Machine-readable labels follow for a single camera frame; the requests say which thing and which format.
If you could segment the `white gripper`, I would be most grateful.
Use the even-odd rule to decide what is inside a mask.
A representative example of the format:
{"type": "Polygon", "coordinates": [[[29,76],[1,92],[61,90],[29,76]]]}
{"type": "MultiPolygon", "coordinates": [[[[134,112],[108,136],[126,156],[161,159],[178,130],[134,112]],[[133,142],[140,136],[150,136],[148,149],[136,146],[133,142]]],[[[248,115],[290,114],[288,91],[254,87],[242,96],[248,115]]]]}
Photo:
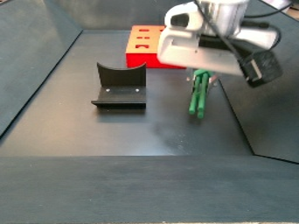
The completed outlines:
{"type": "Polygon", "coordinates": [[[241,75],[229,50],[218,49],[214,44],[200,46],[205,37],[214,38],[216,35],[198,11],[216,25],[220,35],[230,38],[238,33],[246,6],[246,2],[188,2],[173,6],[164,15],[165,28],[157,45],[158,61],[178,67],[241,75]]]}

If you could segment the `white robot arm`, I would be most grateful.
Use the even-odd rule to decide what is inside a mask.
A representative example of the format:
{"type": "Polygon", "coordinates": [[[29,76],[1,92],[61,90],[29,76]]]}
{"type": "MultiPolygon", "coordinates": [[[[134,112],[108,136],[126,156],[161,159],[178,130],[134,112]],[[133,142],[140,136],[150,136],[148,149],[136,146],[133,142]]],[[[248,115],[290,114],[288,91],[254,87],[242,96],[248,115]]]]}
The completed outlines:
{"type": "Polygon", "coordinates": [[[220,40],[253,50],[270,49],[278,40],[274,28],[244,19],[246,7],[248,0],[192,0],[173,6],[164,15],[158,61],[240,76],[237,57],[220,40]]]}

